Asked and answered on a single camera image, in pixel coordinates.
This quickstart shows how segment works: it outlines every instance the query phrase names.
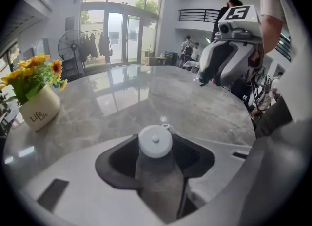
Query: person in black shirt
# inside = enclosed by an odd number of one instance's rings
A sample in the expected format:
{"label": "person in black shirt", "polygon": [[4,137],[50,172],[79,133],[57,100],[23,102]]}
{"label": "person in black shirt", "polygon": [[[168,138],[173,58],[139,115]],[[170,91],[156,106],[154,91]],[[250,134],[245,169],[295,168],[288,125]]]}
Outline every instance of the person in black shirt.
{"label": "person in black shirt", "polygon": [[215,34],[217,32],[219,32],[219,27],[218,27],[219,20],[224,16],[224,14],[228,11],[228,9],[232,8],[232,7],[236,7],[236,6],[242,6],[242,5],[243,5],[243,3],[240,0],[230,0],[226,4],[226,7],[223,7],[220,10],[218,18],[216,19],[215,24],[214,24],[214,30],[213,30],[213,34],[212,34],[212,37],[211,37],[211,40],[210,40],[211,42],[213,42],[215,40]]}

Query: camera lens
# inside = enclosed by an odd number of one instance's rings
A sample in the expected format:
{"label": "camera lens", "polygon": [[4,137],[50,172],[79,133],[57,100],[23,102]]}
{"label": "camera lens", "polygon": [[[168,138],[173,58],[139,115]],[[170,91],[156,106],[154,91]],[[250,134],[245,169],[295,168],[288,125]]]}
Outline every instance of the camera lens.
{"label": "camera lens", "polygon": [[223,24],[223,25],[221,25],[220,26],[220,31],[222,32],[222,33],[228,33],[228,31],[229,31],[229,27],[227,26],[227,25],[225,25],[225,24]]}

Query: black hair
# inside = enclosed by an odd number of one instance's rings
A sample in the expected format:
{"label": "black hair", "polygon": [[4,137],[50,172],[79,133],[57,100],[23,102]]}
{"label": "black hair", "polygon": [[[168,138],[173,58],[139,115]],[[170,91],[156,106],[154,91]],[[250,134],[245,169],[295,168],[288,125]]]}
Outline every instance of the black hair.
{"label": "black hair", "polygon": [[234,7],[236,6],[242,6],[243,3],[240,0],[230,0],[229,1]]}

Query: door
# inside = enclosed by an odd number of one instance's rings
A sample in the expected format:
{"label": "door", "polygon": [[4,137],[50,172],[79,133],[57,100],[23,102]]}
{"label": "door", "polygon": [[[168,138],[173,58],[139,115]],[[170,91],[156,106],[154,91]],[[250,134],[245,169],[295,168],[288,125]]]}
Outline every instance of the door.
{"label": "door", "polygon": [[109,57],[111,65],[140,64],[143,35],[141,18],[109,12],[107,24],[104,34],[106,32],[112,54],[105,57]]}

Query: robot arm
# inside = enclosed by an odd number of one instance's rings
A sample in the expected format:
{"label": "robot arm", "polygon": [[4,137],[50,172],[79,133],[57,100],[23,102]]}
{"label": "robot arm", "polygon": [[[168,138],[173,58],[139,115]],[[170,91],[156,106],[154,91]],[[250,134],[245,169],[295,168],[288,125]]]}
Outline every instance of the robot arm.
{"label": "robot arm", "polygon": [[[263,44],[259,18],[253,5],[230,8],[219,21],[220,32],[200,58],[200,82],[215,78],[218,86],[232,85],[250,67],[259,69]],[[251,61],[255,51],[260,57]]]}

